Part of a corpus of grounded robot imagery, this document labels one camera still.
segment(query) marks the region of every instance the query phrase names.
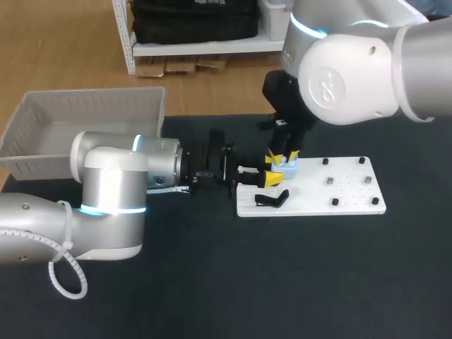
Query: black bag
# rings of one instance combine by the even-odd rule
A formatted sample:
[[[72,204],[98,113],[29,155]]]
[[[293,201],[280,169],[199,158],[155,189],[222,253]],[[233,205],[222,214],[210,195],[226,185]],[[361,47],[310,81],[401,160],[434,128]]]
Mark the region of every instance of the black bag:
[[[238,40],[258,32],[256,0],[133,0],[141,44]]]

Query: white pegboard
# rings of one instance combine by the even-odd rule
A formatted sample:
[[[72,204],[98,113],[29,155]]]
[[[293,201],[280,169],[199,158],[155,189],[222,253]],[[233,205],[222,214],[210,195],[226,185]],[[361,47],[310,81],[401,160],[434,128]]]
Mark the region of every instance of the white pegboard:
[[[359,157],[332,157],[327,165],[323,158],[299,159],[297,177],[277,187],[258,189],[239,184],[237,214],[246,218],[383,214],[386,212],[383,195],[370,159],[364,159],[364,164],[360,164]],[[333,184],[328,184],[329,177]],[[256,205],[256,194],[277,198],[286,189],[290,197],[281,208]],[[337,206],[332,204],[334,198],[339,199]],[[374,198],[379,199],[378,205],[372,204]]]

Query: black bracket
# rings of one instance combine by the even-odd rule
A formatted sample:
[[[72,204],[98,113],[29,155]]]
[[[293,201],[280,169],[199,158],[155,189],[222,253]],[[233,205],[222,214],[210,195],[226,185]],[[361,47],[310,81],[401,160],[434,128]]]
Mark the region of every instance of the black bracket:
[[[279,197],[271,198],[270,196],[264,196],[263,194],[256,194],[254,200],[257,206],[268,206],[273,208],[279,208],[290,197],[289,190],[284,190]]]

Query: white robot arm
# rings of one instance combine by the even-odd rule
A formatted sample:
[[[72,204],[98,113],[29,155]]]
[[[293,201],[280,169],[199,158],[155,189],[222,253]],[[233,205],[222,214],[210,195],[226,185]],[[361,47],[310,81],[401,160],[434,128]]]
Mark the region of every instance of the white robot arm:
[[[294,7],[282,64],[309,110],[337,125],[397,112],[416,122],[450,116],[452,18],[427,22],[402,0],[346,2],[353,10],[322,1],[315,25],[306,13],[320,10],[317,1]]]

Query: gray plastic bin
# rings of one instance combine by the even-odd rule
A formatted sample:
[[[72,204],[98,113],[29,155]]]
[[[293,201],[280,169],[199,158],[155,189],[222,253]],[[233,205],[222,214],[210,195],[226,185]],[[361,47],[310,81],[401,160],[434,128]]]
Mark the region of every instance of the gray plastic bin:
[[[82,131],[160,137],[165,89],[28,92],[0,139],[0,164],[16,180],[72,178],[69,154]]]

